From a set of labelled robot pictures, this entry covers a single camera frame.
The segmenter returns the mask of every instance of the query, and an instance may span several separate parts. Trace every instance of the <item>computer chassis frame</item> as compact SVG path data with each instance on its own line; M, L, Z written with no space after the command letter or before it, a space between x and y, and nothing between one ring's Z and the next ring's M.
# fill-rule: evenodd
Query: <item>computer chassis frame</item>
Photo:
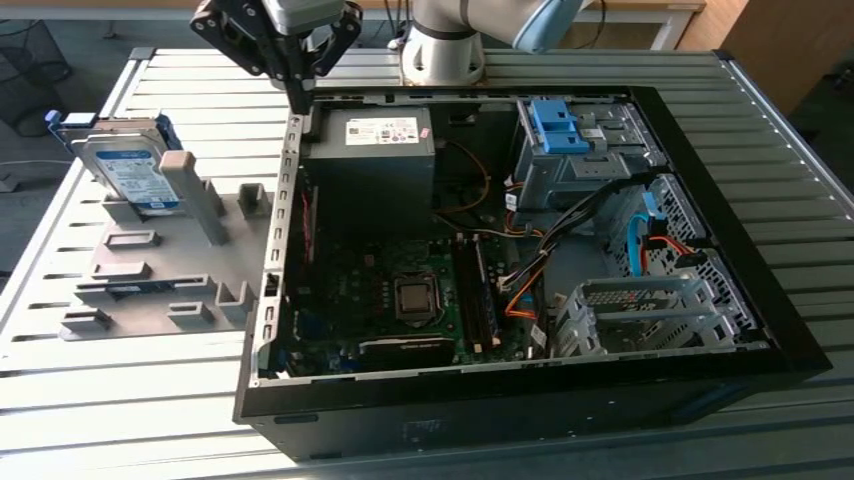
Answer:
M358 87L316 92L316 102L373 106L509 102L533 96L624 95L669 159L772 348L464 374L281 384L257 376L258 341L274 338L282 295L288 191L310 116L290 116L274 196L262 291L246 325L233 419L294 461L565 438L692 422L744 397L831 368L657 92L648 87Z

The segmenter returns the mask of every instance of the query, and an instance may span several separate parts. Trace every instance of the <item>blue hard drive label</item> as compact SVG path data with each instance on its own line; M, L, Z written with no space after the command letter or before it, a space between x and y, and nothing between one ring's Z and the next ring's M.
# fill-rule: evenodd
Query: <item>blue hard drive label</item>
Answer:
M148 150L108 150L94 156L109 182L137 208L166 213L177 207L177 195L157 168L157 156Z

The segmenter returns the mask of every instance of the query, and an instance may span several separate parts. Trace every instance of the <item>slotted aluminum table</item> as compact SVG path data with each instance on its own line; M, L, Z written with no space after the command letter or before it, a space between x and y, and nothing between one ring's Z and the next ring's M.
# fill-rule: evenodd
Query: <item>slotted aluminum table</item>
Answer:
M495 84L659 88L832 371L679 429L297 466L230 422L242 333L56 338L108 219L76 162L0 300L1 478L854 477L854 202L736 65L711 53L648 51L491 51L488 64ZM396 82L396 58L369 50L349 53L325 80ZM198 175L229 193L245 177L272 187L285 100L213 51L140 49L102 113L162 109Z

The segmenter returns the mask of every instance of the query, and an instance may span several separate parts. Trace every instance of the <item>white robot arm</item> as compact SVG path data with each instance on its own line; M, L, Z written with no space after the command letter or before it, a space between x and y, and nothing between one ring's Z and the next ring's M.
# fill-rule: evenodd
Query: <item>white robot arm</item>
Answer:
M592 0L416 0L403 47L404 81L465 85L484 73L480 33L529 53L553 48Z
M484 73L480 32L513 48L552 48L577 11L592 0L415 0L415 22L403 48L404 82L475 83ZM308 49L310 31L332 34ZM204 0L193 31L252 75L266 74L306 114L314 77L325 76L361 31L361 9L344 0Z

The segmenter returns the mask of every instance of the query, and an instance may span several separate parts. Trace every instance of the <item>ram slot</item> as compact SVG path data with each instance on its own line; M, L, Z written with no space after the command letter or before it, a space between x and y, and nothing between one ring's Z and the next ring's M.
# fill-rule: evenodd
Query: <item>ram slot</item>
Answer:
M497 344L497 321L476 239L457 236L451 245L451 256L465 346L473 353L481 353Z

